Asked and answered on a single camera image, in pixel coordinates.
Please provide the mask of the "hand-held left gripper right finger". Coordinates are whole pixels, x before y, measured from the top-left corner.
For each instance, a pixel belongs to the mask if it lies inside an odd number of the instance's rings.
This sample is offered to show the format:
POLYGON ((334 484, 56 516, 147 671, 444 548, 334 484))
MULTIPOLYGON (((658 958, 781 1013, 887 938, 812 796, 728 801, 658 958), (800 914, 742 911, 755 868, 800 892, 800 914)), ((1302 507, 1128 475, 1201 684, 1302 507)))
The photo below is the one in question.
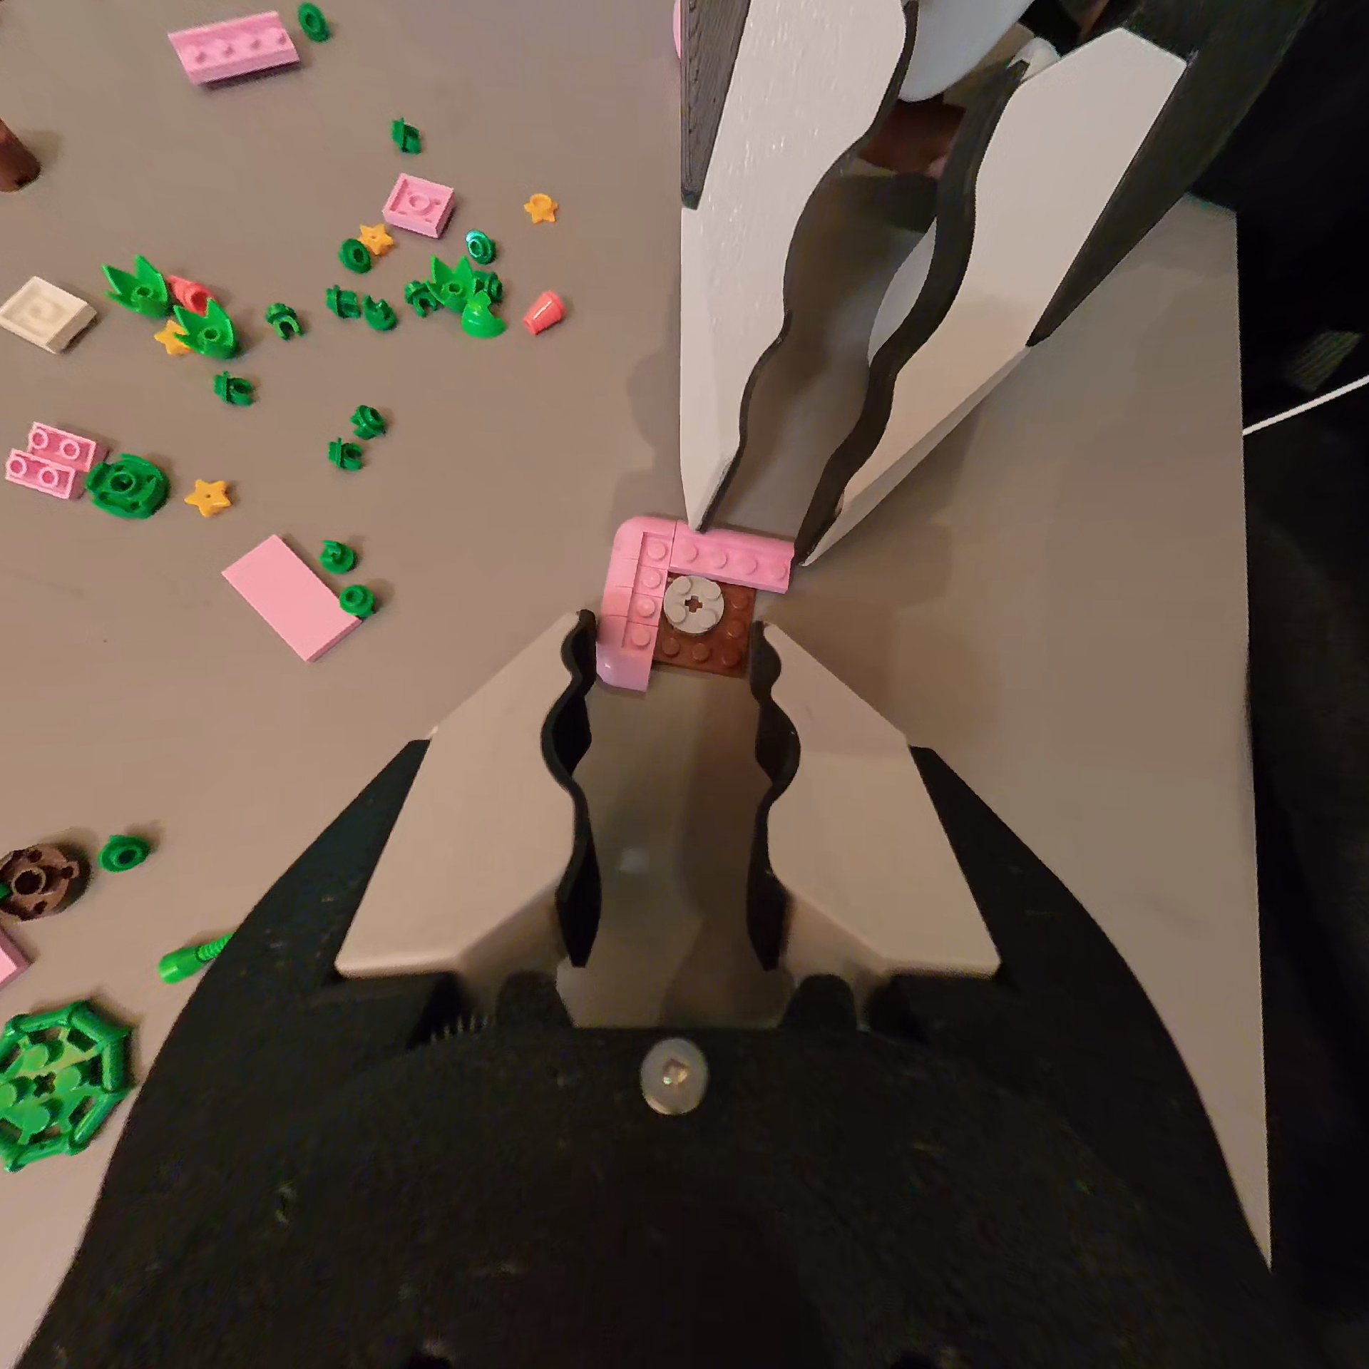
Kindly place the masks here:
POLYGON ((749 634, 760 709, 744 924, 791 980, 988 978, 1000 952, 903 730, 777 624, 749 634))

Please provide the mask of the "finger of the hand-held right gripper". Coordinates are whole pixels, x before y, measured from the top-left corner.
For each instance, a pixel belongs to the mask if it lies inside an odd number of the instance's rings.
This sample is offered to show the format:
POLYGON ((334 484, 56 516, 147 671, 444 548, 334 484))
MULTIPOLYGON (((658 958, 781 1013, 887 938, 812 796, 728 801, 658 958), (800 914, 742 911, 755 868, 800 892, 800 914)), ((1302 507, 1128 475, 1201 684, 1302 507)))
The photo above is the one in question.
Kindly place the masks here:
POLYGON ((1166 110, 1185 59, 1115 28, 974 99, 925 238, 884 287, 861 416, 829 458, 796 559, 845 539, 1032 347, 1053 297, 1166 110))
POLYGON ((914 6, 684 3, 682 33, 679 464, 704 532, 788 330, 800 222, 899 93, 914 6))

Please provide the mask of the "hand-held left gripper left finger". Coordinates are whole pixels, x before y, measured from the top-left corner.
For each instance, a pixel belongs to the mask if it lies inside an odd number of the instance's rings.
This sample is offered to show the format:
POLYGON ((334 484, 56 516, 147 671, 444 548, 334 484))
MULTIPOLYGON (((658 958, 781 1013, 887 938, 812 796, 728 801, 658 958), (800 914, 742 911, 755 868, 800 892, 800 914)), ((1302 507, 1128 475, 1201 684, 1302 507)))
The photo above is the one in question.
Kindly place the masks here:
POLYGON ((596 615, 568 612, 431 734, 336 954, 346 978, 449 972, 497 990, 582 969, 602 916, 591 806, 596 615))

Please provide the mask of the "brown square plate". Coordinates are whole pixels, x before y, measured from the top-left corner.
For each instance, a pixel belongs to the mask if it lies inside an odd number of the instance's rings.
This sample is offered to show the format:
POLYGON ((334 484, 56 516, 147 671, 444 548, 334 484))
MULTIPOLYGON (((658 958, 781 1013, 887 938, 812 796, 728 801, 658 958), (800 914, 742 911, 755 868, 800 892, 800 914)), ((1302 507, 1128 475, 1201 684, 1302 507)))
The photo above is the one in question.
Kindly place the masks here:
POLYGON ((655 663, 728 679, 747 677, 749 626, 755 619, 758 593, 731 582, 720 582, 720 588, 728 602, 725 617, 712 631, 704 637, 677 634, 668 626, 662 607, 655 663))

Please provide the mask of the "pink studded plate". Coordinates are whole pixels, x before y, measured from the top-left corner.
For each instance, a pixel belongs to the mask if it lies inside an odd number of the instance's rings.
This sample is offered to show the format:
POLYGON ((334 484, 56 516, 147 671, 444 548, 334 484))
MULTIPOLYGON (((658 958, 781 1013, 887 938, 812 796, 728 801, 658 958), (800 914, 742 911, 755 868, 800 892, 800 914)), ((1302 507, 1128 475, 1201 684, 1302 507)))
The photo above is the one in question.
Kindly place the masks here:
POLYGON ((191 84, 211 86, 239 77, 294 70, 299 52, 280 13, 266 9, 195 29, 184 39, 180 59, 191 84))

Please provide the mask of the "person's right hand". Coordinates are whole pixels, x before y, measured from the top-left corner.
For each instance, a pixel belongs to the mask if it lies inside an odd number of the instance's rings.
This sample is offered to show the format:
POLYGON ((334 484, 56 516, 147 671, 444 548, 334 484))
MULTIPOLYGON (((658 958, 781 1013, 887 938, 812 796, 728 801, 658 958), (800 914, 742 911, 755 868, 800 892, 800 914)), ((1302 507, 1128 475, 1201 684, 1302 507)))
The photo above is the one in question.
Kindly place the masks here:
POLYGON ((861 151, 861 161, 892 175, 940 179, 967 110, 941 95, 895 102, 882 125, 861 151))

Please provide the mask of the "scattered small green clips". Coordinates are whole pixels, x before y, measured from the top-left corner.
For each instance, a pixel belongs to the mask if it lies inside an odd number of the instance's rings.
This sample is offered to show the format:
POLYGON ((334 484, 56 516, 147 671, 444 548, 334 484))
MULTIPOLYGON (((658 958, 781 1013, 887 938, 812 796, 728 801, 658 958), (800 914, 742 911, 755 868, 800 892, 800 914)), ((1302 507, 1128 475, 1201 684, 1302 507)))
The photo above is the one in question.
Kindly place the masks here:
MULTIPOLYGON (((395 118, 392 124, 392 141, 395 143, 395 148, 403 156, 421 152, 421 130, 415 130, 406 118, 395 118)), ((369 265, 371 263, 371 254, 366 252, 366 247, 360 238, 345 240, 340 255, 341 255, 345 265, 369 265)), ((428 314, 433 314, 442 308, 436 299, 436 295, 431 291, 431 283, 423 283, 423 281, 409 283, 406 303, 421 318, 428 318, 428 314)), ((334 318, 341 318, 341 320, 361 318, 376 331, 392 331, 398 325, 398 318, 387 299, 374 299, 374 297, 361 297, 360 299, 355 292, 346 292, 336 285, 329 287, 329 292, 328 292, 328 308, 329 308, 329 312, 334 312, 334 318)), ((280 339, 293 339, 293 338, 299 335, 298 312, 293 312, 280 299, 274 303, 266 311, 266 325, 280 339)), ((387 420, 383 420, 379 409, 360 406, 352 416, 352 430, 355 430, 356 440, 331 440, 329 443, 329 462, 336 470, 360 470, 361 460, 363 460, 361 440, 383 435, 387 433, 387 420)), ((334 576, 336 573, 349 573, 349 571, 356 569, 356 554, 349 544, 341 544, 341 540, 331 539, 331 540, 323 544, 319 565, 323 565, 323 571, 334 573, 334 576)), ((376 612, 376 598, 363 586, 346 586, 340 593, 340 602, 346 612, 352 612, 360 619, 366 619, 376 612)))

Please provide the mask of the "green stick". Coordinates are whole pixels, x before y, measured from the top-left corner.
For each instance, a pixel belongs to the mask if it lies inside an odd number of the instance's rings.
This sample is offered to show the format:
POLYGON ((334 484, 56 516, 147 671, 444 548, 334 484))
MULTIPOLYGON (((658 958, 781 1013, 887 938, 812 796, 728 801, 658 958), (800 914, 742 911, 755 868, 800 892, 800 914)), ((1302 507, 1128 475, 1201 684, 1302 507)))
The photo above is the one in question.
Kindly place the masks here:
POLYGON ((232 931, 221 935, 216 938, 208 941, 199 941, 191 947, 183 947, 175 952, 168 952, 165 957, 159 957, 158 962, 158 977, 162 984, 183 984, 195 978, 196 973, 201 973, 208 963, 213 963, 221 952, 229 947, 232 941, 232 931))

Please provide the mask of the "large pink smooth tile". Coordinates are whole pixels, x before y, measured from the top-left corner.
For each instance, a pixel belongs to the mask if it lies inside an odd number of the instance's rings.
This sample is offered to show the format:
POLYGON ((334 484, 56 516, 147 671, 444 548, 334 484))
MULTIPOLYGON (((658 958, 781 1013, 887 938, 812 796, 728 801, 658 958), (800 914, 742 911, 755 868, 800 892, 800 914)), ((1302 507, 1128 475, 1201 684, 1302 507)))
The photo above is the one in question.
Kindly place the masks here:
POLYGON ((269 535, 239 555, 221 571, 221 581, 299 661, 323 660, 361 626, 282 535, 269 535))

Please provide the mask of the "pink square single-stud plate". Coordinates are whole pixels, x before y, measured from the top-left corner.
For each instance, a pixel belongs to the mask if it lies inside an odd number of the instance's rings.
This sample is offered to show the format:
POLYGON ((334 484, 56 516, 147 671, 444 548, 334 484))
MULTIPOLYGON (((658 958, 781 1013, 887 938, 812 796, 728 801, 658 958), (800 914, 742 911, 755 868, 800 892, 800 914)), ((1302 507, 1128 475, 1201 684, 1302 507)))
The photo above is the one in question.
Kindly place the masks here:
POLYGON ((454 189, 415 175, 398 175, 382 210, 392 228, 441 238, 454 215, 454 189))

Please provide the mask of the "brown round plate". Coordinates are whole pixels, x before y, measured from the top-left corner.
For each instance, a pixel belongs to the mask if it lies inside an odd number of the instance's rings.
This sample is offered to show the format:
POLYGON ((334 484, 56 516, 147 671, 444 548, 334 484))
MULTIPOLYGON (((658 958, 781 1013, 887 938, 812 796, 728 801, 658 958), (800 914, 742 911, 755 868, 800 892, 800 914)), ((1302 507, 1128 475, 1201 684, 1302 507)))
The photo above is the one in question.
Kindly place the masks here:
POLYGON ((24 846, 3 855, 3 914, 33 923, 81 897, 88 868, 60 846, 24 846))

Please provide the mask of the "green web piece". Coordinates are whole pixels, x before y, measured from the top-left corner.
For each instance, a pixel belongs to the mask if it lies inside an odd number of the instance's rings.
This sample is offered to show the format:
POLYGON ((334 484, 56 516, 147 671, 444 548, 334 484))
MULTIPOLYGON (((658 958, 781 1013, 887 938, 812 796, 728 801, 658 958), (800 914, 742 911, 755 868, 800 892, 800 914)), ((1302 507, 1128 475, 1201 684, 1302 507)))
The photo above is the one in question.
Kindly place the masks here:
POLYGON ((131 1026, 90 1001, 3 1028, 3 1170, 86 1151, 132 1086, 131 1026))

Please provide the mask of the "green round flower plate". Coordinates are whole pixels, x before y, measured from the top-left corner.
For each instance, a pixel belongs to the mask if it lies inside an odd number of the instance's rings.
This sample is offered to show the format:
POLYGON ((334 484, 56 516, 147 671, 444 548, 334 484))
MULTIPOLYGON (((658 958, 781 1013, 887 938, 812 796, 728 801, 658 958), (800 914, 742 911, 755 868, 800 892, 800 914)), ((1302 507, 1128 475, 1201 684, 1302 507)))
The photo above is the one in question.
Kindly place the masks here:
POLYGON ((154 516, 170 497, 162 468, 140 456, 117 456, 86 473, 84 490, 90 505, 126 522, 154 516))

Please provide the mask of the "white square tile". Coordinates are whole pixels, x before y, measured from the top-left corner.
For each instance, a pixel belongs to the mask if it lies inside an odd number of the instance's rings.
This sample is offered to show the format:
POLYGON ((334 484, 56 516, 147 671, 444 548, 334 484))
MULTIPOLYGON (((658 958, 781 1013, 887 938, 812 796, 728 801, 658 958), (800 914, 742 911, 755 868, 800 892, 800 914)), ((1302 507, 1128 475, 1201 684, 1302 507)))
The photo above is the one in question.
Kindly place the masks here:
POLYGON ((36 276, 3 303, 3 330, 47 355, 66 351, 93 320, 90 303, 36 276))

